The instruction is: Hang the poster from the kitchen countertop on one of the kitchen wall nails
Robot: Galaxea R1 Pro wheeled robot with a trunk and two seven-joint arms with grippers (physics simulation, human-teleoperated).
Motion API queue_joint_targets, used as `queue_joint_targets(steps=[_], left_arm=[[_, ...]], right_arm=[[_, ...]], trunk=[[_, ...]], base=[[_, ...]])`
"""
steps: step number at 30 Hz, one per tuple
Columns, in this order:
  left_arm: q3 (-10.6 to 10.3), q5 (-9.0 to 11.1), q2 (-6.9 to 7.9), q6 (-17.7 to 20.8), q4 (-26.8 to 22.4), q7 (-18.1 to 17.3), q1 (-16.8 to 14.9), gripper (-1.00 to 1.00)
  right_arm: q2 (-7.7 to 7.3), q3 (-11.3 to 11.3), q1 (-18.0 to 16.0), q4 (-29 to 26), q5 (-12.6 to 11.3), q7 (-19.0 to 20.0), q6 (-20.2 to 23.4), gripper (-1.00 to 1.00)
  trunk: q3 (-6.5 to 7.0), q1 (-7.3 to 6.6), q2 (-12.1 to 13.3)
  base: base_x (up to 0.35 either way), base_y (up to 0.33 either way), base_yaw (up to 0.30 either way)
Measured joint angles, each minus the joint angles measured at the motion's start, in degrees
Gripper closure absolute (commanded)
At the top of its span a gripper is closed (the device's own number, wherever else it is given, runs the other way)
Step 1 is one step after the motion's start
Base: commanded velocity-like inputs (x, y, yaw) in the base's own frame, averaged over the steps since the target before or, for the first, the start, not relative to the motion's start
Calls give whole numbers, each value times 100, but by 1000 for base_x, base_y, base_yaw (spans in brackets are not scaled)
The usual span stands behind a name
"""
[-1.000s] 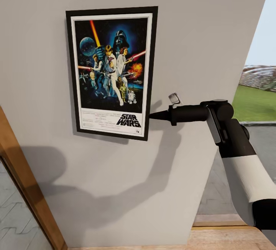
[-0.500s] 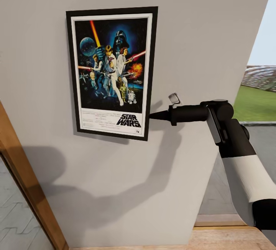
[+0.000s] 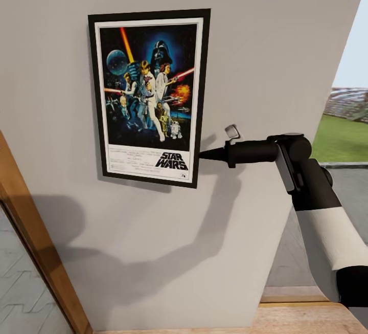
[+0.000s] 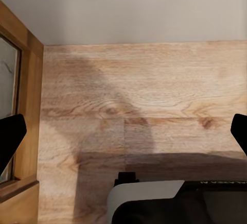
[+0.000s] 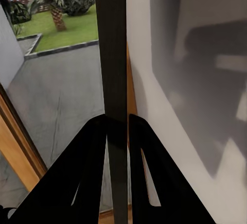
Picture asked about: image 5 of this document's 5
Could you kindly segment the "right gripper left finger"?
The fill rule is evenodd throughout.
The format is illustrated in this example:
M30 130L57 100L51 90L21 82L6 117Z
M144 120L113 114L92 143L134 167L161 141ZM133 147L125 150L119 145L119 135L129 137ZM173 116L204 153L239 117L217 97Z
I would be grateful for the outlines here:
M87 121L6 224L98 224L106 116Z

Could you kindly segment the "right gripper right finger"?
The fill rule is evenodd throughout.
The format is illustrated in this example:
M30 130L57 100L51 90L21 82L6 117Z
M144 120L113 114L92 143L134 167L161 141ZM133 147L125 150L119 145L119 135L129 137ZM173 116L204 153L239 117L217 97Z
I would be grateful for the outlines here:
M134 114L129 152L133 224L216 224L149 123ZM150 204L143 156L161 206Z

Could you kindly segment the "poster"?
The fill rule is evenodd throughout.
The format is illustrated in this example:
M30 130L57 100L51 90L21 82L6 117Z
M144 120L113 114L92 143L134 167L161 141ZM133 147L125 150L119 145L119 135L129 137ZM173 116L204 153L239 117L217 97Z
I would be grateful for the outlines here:
M114 224L128 224L126 0L95 0Z

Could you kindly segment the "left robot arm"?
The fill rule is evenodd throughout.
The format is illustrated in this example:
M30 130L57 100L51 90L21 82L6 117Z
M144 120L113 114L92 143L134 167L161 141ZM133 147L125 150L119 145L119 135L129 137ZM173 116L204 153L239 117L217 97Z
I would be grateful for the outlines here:
M6 224L17 208L4 208L0 205L0 224Z

